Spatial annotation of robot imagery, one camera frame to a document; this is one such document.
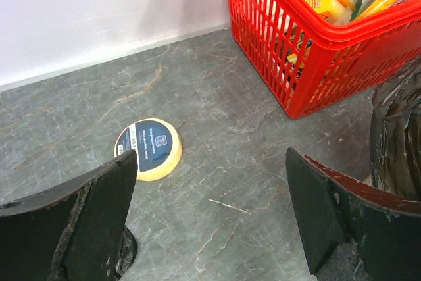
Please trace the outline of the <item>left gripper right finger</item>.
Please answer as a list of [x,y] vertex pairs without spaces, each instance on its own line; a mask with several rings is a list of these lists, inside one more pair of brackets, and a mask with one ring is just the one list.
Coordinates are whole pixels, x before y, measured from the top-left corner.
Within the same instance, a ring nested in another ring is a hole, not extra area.
[[285,166],[311,274],[351,243],[373,280],[420,279],[420,202],[369,186],[293,148]]

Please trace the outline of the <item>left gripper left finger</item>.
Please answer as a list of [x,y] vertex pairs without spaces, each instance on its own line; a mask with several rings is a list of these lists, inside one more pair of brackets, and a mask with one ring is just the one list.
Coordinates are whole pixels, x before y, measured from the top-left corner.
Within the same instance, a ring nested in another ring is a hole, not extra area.
[[113,280],[137,176],[129,150],[1,205],[2,280]]

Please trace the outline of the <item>black trash bag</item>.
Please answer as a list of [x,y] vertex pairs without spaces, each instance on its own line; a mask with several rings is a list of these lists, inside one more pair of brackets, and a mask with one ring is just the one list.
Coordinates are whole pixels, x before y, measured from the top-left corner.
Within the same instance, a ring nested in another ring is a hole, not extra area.
[[124,227],[120,248],[116,257],[114,267],[113,280],[117,281],[129,270],[133,265],[138,252],[138,242],[127,226]]
[[420,201],[420,58],[376,87],[372,105],[372,185]]

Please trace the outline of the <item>beige trash bin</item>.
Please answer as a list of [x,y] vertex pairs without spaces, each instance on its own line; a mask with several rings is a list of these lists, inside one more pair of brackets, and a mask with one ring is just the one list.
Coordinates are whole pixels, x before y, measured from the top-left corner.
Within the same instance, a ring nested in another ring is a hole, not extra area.
[[368,186],[371,186],[372,185],[372,176],[371,175],[367,176],[362,182],[364,184],[368,185]]

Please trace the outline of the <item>masking tape roll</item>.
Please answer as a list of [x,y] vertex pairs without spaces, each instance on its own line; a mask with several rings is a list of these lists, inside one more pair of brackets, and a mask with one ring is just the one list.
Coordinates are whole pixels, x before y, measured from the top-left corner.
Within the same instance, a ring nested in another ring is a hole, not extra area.
[[168,176],[182,156],[182,143],[175,127],[164,120],[146,118],[127,126],[114,145],[114,156],[134,150],[137,180],[152,182]]

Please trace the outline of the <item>red plastic basket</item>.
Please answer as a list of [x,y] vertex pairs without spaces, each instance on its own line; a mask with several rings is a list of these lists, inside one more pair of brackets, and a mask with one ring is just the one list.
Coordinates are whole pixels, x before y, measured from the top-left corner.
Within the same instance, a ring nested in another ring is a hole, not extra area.
[[297,119],[381,84],[420,54],[420,0],[345,26],[304,0],[228,0],[232,34]]

